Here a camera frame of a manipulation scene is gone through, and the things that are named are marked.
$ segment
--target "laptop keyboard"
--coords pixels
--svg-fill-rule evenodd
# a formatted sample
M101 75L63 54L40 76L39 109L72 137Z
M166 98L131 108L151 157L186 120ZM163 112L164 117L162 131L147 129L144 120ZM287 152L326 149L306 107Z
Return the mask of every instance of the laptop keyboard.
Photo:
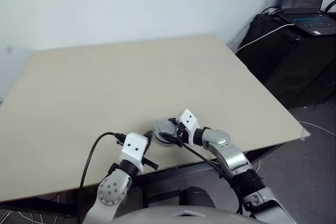
M294 18L293 21L304 27L316 27L316 26L335 26L335 20L330 18L319 16L319 17L305 17L305 18Z

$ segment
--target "white wall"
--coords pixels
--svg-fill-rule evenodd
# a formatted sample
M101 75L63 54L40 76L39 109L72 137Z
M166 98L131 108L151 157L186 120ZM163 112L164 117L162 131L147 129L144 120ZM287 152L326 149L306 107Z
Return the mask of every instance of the white wall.
M256 13L277 2L0 0L0 96L8 93L33 49L198 34L228 42Z

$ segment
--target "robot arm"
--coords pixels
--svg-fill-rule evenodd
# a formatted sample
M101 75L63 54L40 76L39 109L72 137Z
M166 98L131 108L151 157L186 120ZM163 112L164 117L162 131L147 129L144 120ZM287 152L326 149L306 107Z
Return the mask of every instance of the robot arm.
M190 110L185 110L177 122L183 142L202 146L217 157L225 179L239 188L244 207L253 218L270 224L296 224L226 132L206 127L200 129Z
M150 140L137 133L128 134L124 140L119 157L120 164L98 186L96 201L88 211L83 224L106 224L113 220L115 212L124 200L135 176L143 173L143 164L154 169L158 166L144 158Z

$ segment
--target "gray disc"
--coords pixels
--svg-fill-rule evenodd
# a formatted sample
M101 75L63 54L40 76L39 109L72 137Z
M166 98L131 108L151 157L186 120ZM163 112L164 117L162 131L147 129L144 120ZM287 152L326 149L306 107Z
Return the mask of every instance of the gray disc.
M165 140L160 133L167 133L173 137L177 137L176 135L177 125L168 120L168 118L159 119L154 125L154 134L155 137L162 143L171 144L167 140Z

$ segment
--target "table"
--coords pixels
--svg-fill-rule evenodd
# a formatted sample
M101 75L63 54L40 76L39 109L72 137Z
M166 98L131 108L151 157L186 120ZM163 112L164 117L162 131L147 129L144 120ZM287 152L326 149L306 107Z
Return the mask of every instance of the table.
M309 135L215 37L36 51L0 107L0 201L77 188L98 135L145 133L186 108L243 151ZM101 141L85 185L100 182L120 150ZM159 169L199 161L155 141L146 157Z

